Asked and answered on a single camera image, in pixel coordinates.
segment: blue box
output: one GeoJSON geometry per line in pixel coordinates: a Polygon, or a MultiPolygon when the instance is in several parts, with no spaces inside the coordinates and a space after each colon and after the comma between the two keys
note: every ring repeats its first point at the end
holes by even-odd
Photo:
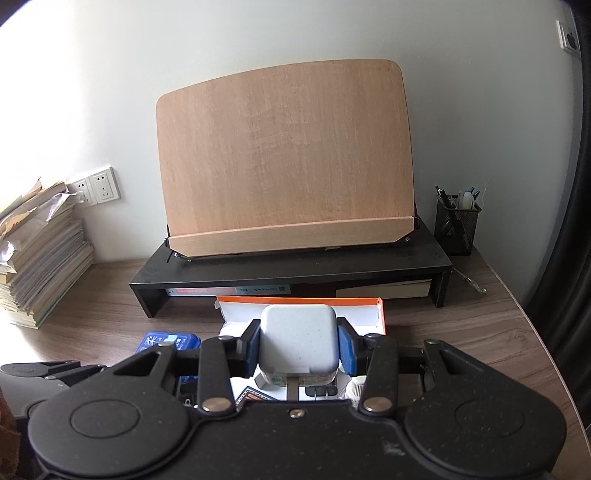
{"type": "MultiPolygon", "coordinates": [[[[142,342],[139,344],[135,353],[140,353],[151,346],[162,342],[174,342],[177,344],[177,350],[190,350],[199,348],[201,346],[201,339],[194,333],[180,333],[180,332],[148,332],[144,335],[142,342]]],[[[197,377],[186,376],[181,377],[181,383],[195,380],[197,377]]]]}

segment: metal screw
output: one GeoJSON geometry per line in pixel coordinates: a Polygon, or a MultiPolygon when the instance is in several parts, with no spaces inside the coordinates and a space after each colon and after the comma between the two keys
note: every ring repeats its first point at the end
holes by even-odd
{"type": "Polygon", "coordinates": [[[386,397],[371,397],[363,402],[367,411],[383,412],[392,408],[392,402],[386,397]]]}
{"type": "Polygon", "coordinates": [[[203,402],[202,409],[211,412],[221,412],[230,409],[232,402],[226,397],[212,397],[203,402]]]}
{"type": "Polygon", "coordinates": [[[303,408],[294,408],[293,410],[290,410],[290,417],[292,419],[300,419],[304,415],[306,415],[306,411],[303,408]]]}

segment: white wall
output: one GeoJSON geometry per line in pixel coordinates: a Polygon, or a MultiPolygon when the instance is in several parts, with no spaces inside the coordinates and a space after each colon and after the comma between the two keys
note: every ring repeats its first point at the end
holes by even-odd
{"type": "Polygon", "coordinates": [[[0,28],[2,176],[112,165],[122,200],[83,211],[86,229],[100,260],[147,257],[166,235],[163,93],[283,63],[392,59],[419,213],[432,228],[434,183],[486,190],[476,244],[524,299],[580,135],[580,63],[560,50],[556,19],[572,22],[556,0],[32,0],[0,28]]]}

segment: wall socket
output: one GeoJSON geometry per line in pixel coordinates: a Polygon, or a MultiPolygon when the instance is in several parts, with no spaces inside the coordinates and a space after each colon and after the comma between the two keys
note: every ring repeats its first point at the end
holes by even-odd
{"type": "Polygon", "coordinates": [[[111,167],[70,183],[68,191],[76,193],[86,206],[121,198],[111,167]]]}
{"type": "Polygon", "coordinates": [[[556,26],[558,27],[560,47],[575,57],[579,57],[579,38],[577,37],[576,30],[573,27],[563,24],[559,20],[556,21],[556,26]]]}
{"type": "Polygon", "coordinates": [[[90,180],[88,177],[70,183],[68,185],[68,192],[77,194],[83,205],[96,205],[96,199],[92,191],[92,187],[90,186],[90,180]]]}

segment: black mesh pen holder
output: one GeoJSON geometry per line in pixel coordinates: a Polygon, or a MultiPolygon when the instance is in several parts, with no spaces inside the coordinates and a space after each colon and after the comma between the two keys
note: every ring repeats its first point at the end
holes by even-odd
{"type": "MultiPolygon", "coordinates": [[[[457,200],[457,195],[449,197],[457,200]]],[[[435,219],[435,240],[448,255],[470,255],[476,233],[478,213],[482,209],[475,203],[474,210],[447,208],[437,197],[437,217],[435,219]]]]}

